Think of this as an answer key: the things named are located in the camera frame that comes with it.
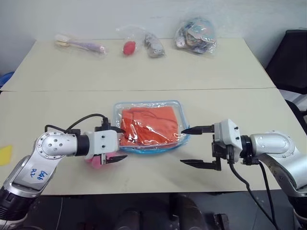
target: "floor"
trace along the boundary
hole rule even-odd
[[[262,206],[269,212],[265,191],[254,192]],[[29,213],[26,225],[35,225],[43,230],[56,230],[60,207],[62,211],[57,230],[77,230],[78,223],[87,222],[95,230],[111,230],[121,212],[133,207],[144,214],[145,230],[175,230],[176,223],[168,219],[168,193],[84,195],[64,197],[41,196]],[[189,196],[207,218],[209,230],[212,213],[226,213],[230,230],[273,230],[247,192],[190,193]],[[293,230],[293,210],[287,196],[281,190],[272,191],[276,219],[281,230]]]

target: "orange cloth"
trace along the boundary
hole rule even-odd
[[[178,141],[178,123],[170,106],[124,109],[120,128],[126,131],[120,140],[121,146],[159,145]]]

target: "table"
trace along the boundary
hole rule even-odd
[[[174,49],[161,40],[163,58],[145,48],[123,57],[122,40],[102,40],[105,58],[36,42],[3,91],[143,91],[275,88],[242,38],[220,38],[213,56]]]
[[[0,146],[13,145],[12,161],[1,167],[3,183],[15,164],[32,153],[32,143],[45,124],[66,128],[90,113],[112,117],[113,105],[121,101],[179,100],[191,126],[211,125],[231,118],[242,135],[280,130],[289,134],[307,153],[307,137],[277,89],[161,90],[126,92],[3,92],[0,95]],[[100,123],[92,118],[79,125],[83,131]],[[44,190],[45,195],[79,195],[153,192],[245,191],[231,174],[226,161],[222,171],[184,165],[180,159],[212,161],[212,136],[192,136],[174,151],[154,156],[129,156],[100,170],[92,169],[82,157],[66,157]],[[237,163],[238,172],[253,190],[265,189],[259,166]],[[268,171],[271,189],[279,186]]]

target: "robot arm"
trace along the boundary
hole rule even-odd
[[[24,157],[13,169],[0,189],[0,230],[10,230],[22,224],[31,204],[52,179],[58,163],[65,156],[101,157],[101,164],[118,162],[126,157],[107,157],[119,149],[116,127],[107,118],[95,132],[70,130],[71,133],[49,131],[34,144],[31,156]]]
[[[181,160],[196,168],[221,170],[221,158],[229,164],[243,158],[243,164],[264,162],[281,189],[288,195],[299,221],[307,225],[307,155],[302,154],[292,139],[280,132],[240,135],[239,127],[227,119],[212,126],[196,126],[186,134],[214,133],[212,150],[215,161]]]

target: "white wall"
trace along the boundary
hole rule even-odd
[[[0,73],[15,70],[36,39],[117,38],[127,24],[171,38],[187,11],[211,19],[219,37],[245,38],[264,66],[285,30],[307,27],[307,0],[0,0]]]

